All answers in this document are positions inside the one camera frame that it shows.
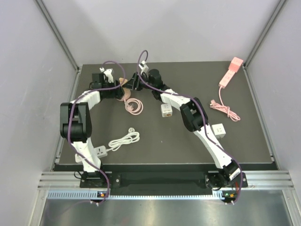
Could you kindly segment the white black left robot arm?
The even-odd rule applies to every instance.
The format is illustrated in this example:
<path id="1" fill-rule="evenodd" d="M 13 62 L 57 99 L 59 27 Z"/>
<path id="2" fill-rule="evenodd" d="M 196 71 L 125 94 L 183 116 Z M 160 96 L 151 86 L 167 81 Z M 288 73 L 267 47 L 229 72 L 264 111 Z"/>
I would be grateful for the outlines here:
<path id="1" fill-rule="evenodd" d="M 77 99 L 60 105 L 60 134 L 75 151 L 75 159 L 83 164 L 80 187 L 96 188 L 108 185 L 108 177 L 101 171 L 99 148 L 92 144 L 92 121 L 90 110 L 103 99 L 121 98 L 124 91 L 113 78 L 112 69 L 92 74 L 89 89 Z"/>

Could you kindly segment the green wooden hexagon socket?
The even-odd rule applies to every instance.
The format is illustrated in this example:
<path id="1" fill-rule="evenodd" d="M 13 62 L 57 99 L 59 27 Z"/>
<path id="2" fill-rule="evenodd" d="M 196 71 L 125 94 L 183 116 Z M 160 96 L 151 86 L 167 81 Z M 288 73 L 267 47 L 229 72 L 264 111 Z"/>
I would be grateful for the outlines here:
<path id="1" fill-rule="evenodd" d="M 119 82 L 120 82 L 120 84 L 121 83 L 123 84 L 122 89 L 124 91 L 124 95 L 121 99 L 119 99 L 119 101 L 127 101 L 131 96 L 131 91 L 130 91 L 130 89 L 124 88 L 123 86 L 124 86 L 124 84 L 126 84 L 128 82 L 128 80 L 124 79 L 124 78 L 119 78 Z"/>

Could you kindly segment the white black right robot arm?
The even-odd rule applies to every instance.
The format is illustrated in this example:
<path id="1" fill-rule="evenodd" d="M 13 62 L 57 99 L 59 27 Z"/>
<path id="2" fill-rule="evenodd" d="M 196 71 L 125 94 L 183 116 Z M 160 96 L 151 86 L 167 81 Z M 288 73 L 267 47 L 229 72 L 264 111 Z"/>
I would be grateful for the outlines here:
<path id="1" fill-rule="evenodd" d="M 208 122 L 208 116 L 198 98 L 180 95 L 173 91 L 163 83 L 157 69 L 150 70 L 148 76 L 145 73 L 134 73 L 124 87 L 137 91 L 151 89 L 156 100 L 164 104 L 170 104 L 173 108 L 179 110 L 185 128 L 202 141 L 214 160 L 220 173 L 220 182 L 224 186 L 231 186 L 238 180 L 238 190 L 242 188 L 242 169 L 237 161 L 223 149 L 215 137 Z"/>

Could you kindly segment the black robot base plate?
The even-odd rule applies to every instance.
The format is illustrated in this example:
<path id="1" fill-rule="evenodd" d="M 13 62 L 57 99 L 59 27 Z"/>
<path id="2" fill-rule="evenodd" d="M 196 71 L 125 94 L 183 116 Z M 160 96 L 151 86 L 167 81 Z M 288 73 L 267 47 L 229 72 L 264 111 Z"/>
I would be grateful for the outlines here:
<path id="1" fill-rule="evenodd" d="M 79 171 L 74 176 L 81 188 L 109 186 L 110 194 L 118 196 L 205 195 L 215 189 L 238 191 L 248 186 L 245 175 L 227 181 L 214 164 L 107 164 L 102 170 L 105 176 Z"/>

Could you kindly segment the white power strip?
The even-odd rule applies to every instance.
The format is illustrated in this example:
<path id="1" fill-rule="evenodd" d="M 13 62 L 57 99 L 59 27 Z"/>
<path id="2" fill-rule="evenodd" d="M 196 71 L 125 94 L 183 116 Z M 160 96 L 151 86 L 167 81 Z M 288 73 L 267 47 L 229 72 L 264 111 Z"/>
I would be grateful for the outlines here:
<path id="1" fill-rule="evenodd" d="M 85 157 L 84 159 L 89 158 L 89 157 L 93 157 L 93 156 L 98 157 L 98 158 L 102 158 L 102 157 L 107 156 L 108 152 L 109 152 L 109 149 L 107 149 L 105 146 L 102 145 L 102 146 L 94 148 L 92 153 L 89 153 L 89 152 L 85 151 L 85 152 L 80 153 L 80 154 Z M 82 163 L 82 160 L 83 160 L 82 157 L 80 157 L 78 154 L 75 154 L 75 162 L 76 163 Z"/>

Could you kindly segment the white tiger cube plug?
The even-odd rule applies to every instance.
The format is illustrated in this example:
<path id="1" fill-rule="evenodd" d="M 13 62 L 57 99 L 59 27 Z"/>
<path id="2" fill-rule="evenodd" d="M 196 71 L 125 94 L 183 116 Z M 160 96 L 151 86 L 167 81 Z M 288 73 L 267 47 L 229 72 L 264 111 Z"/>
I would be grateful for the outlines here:
<path id="1" fill-rule="evenodd" d="M 162 117 L 170 117 L 173 115 L 172 106 L 170 104 L 164 103 L 160 106 Z"/>

